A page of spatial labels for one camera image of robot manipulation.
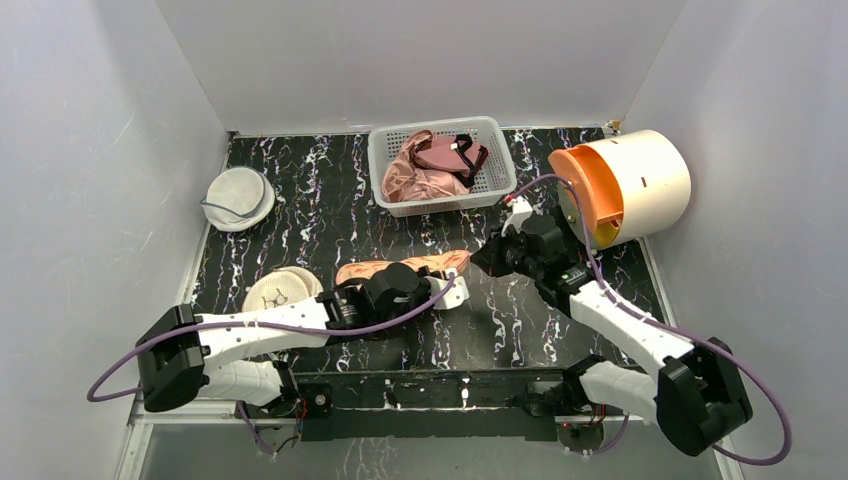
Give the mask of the peach patterned mesh laundry bag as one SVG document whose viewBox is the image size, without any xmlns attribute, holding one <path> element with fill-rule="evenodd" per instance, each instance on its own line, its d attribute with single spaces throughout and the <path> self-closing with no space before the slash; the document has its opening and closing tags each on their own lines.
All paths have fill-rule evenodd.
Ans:
<svg viewBox="0 0 848 480">
<path fill-rule="evenodd" d="M 470 264 L 470 261 L 471 252 L 460 249 L 440 254 L 409 257 L 400 260 L 400 263 L 412 268 L 414 271 L 422 267 L 426 267 L 430 272 L 445 271 L 453 268 L 459 273 L 463 273 Z M 375 273 L 384 270 L 390 264 L 392 264 L 392 261 L 388 260 L 370 260 L 346 264 L 336 273 L 334 285 L 341 286 L 346 281 L 352 279 L 370 279 Z"/>
</svg>

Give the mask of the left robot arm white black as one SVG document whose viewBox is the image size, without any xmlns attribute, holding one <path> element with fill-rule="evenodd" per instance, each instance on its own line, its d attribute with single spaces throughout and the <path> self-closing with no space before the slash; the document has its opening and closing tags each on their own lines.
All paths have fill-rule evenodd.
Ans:
<svg viewBox="0 0 848 480">
<path fill-rule="evenodd" d="M 144 408 L 167 412 L 209 397 L 286 416 L 297 407 L 297 387 L 256 357 L 391 329 L 437 308 L 457 277 L 453 269 L 392 263 L 366 280 L 265 310 L 219 315 L 174 306 L 135 344 Z"/>
</svg>

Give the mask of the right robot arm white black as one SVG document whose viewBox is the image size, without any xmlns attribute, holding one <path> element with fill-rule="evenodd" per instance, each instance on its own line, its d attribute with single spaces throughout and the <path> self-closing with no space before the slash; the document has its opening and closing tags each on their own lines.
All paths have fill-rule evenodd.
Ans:
<svg viewBox="0 0 848 480">
<path fill-rule="evenodd" d="M 590 355 L 566 369 L 561 390 L 577 414 L 599 404 L 659 426 L 680 452 L 697 456 L 753 417 L 739 369 L 726 344 L 695 344 L 649 323 L 645 312 L 612 300 L 571 249 L 556 220 L 533 215 L 520 229 L 494 230 L 471 261 L 490 277 L 520 274 L 540 297 L 600 333 L 637 364 L 627 369 Z"/>
</svg>

